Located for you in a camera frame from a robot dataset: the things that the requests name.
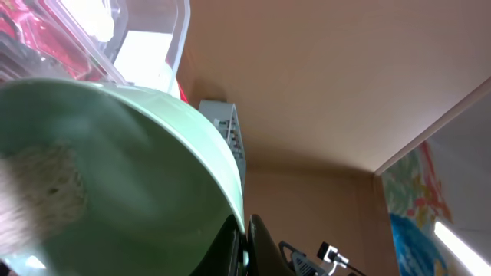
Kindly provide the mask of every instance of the painting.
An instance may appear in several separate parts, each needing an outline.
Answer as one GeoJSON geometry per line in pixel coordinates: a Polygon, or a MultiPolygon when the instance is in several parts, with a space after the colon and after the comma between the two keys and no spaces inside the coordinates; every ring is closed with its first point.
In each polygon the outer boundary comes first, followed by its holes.
{"type": "Polygon", "coordinates": [[[403,276],[450,275],[433,237],[434,222],[452,214],[428,143],[422,143],[382,174],[397,262],[403,276]]]}

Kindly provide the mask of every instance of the green bowl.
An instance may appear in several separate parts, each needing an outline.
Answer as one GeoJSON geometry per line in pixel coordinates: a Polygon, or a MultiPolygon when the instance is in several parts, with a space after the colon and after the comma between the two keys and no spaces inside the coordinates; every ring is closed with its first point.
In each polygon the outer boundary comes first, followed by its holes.
{"type": "Polygon", "coordinates": [[[68,141],[87,192],[81,220],[1,256],[20,275],[189,275],[229,215],[245,233],[228,146],[205,117],[171,96],[20,80],[0,89],[0,130],[4,156],[68,141]]]}

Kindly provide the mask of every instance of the blurry beige food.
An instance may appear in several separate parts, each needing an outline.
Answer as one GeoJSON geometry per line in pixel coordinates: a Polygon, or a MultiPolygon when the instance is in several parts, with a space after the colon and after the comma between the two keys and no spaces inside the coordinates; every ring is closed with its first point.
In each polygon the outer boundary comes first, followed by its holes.
{"type": "Polygon", "coordinates": [[[0,159],[0,255],[60,232],[81,217],[84,203],[75,153],[66,143],[0,159]]]}

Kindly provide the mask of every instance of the clear plastic bin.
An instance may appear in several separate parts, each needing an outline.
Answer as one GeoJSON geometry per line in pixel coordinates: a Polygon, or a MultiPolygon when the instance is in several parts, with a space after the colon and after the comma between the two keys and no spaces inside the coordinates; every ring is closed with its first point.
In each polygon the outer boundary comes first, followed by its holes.
{"type": "Polygon", "coordinates": [[[1,0],[0,45],[17,41],[77,80],[170,92],[189,17],[189,0],[1,0]]]}

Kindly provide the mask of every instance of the beige wall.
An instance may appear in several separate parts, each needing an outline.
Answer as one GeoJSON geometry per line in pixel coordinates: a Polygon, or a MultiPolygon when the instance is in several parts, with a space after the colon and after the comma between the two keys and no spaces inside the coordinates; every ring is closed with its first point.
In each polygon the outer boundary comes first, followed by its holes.
{"type": "Polygon", "coordinates": [[[316,260],[326,241],[366,274],[398,274],[388,214],[377,209],[371,177],[252,171],[246,179],[246,219],[259,214],[276,243],[285,240],[316,260]]]}

